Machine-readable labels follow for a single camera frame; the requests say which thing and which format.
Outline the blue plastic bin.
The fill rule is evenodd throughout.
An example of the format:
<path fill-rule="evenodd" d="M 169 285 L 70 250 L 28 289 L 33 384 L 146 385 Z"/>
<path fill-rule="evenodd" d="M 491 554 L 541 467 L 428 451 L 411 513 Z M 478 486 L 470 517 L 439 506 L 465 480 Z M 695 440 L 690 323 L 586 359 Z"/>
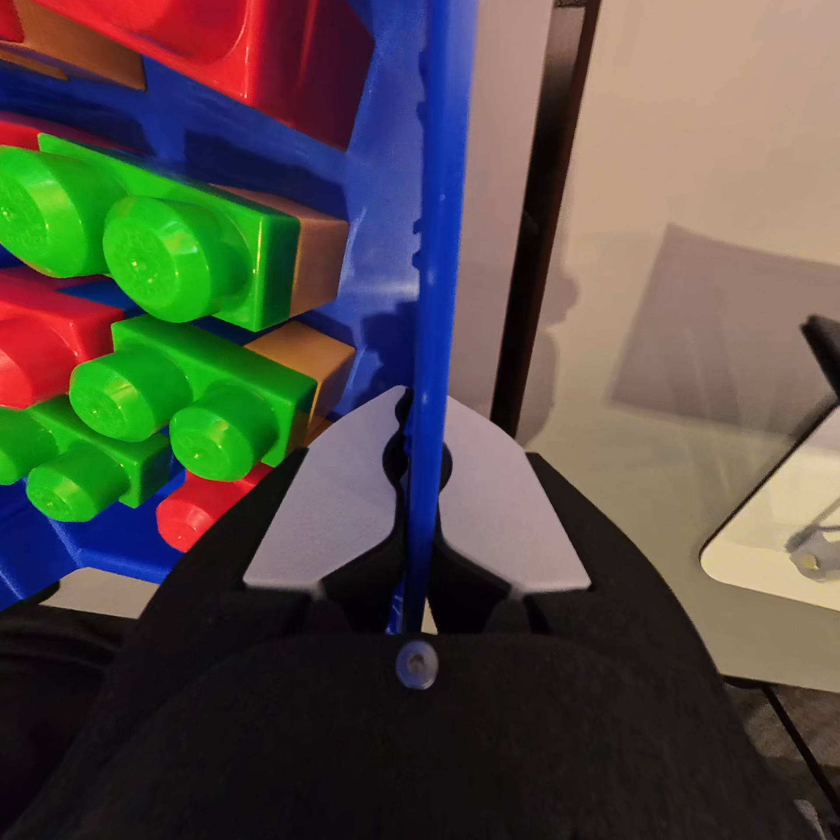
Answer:
<path fill-rule="evenodd" d="M 209 485 L 187 479 L 176 468 L 171 480 L 147 505 L 133 514 L 112 514 L 96 527 L 62 530 L 56 534 L 45 520 L 35 520 L 19 490 L 2 488 L 2 611 L 18 602 L 39 602 L 56 592 L 60 582 L 81 570 L 96 570 L 162 584 L 172 575 L 191 545 L 197 549 L 196 534 L 206 532 L 235 505 L 256 501 L 257 490 L 267 490 L 271 479 L 286 471 L 294 479 L 313 441 L 336 421 L 380 394 L 403 385 L 407 394 L 397 405 L 401 428 L 385 448 L 383 466 L 397 491 L 395 525 L 391 534 L 327 578 L 325 596 L 339 602 L 354 627 L 374 632 L 384 630 L 392 617 L 393 596 L 404 586 L 403 623 L 419 628 L 423 608 L 420 594 L 427 588 L 433 537 L 433 500 L 438 480 L 433 469 L 441 466 L 444 448 L 444 404 L 453 331 L 455 287 L 459 263 L 460 218 L 466 168 L 469 122 L 469 88 L 472 77 L 476 29 L 474 2 L 427 2 L 426 39 L 421 49 L 419 70 L 423 97 L 416 112 L 421 123 L 419 208 L 407 233 L 416 236 L 408 268 L 416 269 L 417 288 L 413 326 L 407 328 L 409 301 L 398 295 L 396 281 L 386 280 L 383 268 L 390 262 L 385 249 L 379 251 L 385 266 L 371 279 L 381 277 L 382 291 L 363 284 L 364 257 L 385 242 L 368 227 L 368 219 L 384 223 L 380 235 L 401 233 L 395 220 L 385 221 L 385 210 L 393 209 L 388 198 L 407 196 L 406 170 L 396 173 L 396 187 L 385 188 L 387 204 L 379 202 L 374 189 L 384 186 L 384 173 L 373 175 L 373 151 L 382 149 L 376 141 L 363 146 L 362 171 L 353 164 L 327 174 L 338 174 L 338 197 L 327 198 L 327 189 L 313 185 L 315 178 L 280 178 L 246 175 L 250 183 L 231 185 L 215 175 L 198 180 L 221 186 L 267 187 L 319 206 L 326 214 L 341 216 L 350 224 L 339 292 L 334 301 L 301 315 L 304 324 L 331 340 L 350 347 L 353 360 L 339 399 L 329 413 L 311 427 L 305 444 L 269 474 L 248 484 L 237 496 L 212 490 Z M 145 91 L 127 91 L 105 82 L 71 80 L 64 84 L 53 78 L 31 78 L 23 70 L 2 69 L 2 115 L 52 121 L 61 127 L 89 130 L 97 137 L 119 141 L 112 134 L 95 133 L 79 125 L 79 116 L 93 116 L 93 128 L 129 116 L 119 106 L 140 101 L 155 104 Z"/>

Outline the grey desk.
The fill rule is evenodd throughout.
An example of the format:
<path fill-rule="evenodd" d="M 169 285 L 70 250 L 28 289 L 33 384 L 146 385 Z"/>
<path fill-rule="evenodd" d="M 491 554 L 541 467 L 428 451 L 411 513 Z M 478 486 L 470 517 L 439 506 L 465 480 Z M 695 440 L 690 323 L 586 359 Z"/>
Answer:
<path fill-rule="evenodd" d="M 153 62 L 148 116 L 78 122 L 198 178 L 308 172 L 324 201 L 340 176 L 320 164 L 361 172 L 376 141 L 375 208 L 402 232 L 368 219 L 385 244 L 362 286 L 382 291 L 384 248 L 408 329 L 427 2 L 350 4 L 374 57 L 347 154 Z M 449 390 L 488 413 L 550 2 L 477 8 Z M 386 201 L 400 168 L 408 198 Z M 838 692 L 837 611 L 700 567 L 831 402 L 813 313 L 838 319 L 838 2 L 602 2 L 518 437 L 656 565 L 725 675 Z"/>

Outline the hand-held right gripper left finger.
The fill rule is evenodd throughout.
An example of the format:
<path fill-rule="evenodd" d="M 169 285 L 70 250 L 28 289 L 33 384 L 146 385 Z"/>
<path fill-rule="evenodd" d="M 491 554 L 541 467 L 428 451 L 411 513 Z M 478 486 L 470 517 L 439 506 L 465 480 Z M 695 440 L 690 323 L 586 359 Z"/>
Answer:
<path fill-rule="evenodd" d="M 330 574 L 391 534 L 397 491 L 383 457 L 406 394 L 393 387 L 313 441 L 245 572 L 249 589 L 322 597 Z"/>

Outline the pile of assembled block bridges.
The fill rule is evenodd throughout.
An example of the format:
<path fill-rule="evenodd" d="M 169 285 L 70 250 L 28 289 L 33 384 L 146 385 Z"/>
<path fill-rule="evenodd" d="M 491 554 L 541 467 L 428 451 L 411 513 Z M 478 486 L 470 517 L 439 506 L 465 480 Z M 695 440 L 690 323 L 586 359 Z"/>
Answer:
<path fill-rule="evenodd" d="M 375 42 L 351 2 L 2 2 L 2 63 L 150 90 L 143 58 L 345 151 Z M 137 143 L 2 115 L 2 488 L 62 530 L 184 469 L 237 496 L 303 446 L 354 351 L 299 323 L 350 224 Z"/>

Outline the white stand base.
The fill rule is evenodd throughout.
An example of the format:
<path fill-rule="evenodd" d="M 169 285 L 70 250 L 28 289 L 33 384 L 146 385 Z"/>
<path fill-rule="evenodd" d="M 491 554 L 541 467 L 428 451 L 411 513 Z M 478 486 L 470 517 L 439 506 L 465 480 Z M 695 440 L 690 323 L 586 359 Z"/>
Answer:
<path fill-rule="evenodd" d="M 839 409 L 832 408 L 700 552 L 710 578 L 839 611 Z"/>

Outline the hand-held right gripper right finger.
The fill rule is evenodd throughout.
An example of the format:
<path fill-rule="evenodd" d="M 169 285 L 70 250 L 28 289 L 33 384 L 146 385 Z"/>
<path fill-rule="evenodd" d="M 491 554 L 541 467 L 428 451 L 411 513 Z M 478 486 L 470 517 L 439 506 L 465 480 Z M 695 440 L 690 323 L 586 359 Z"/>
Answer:
<path fill-rule="evenodd" d="M 438 495 L 445 546 L 514 595 L 588 590 L 591 578 L 515 439 L 450 396 L 444 443 L 452 462 Z"/>

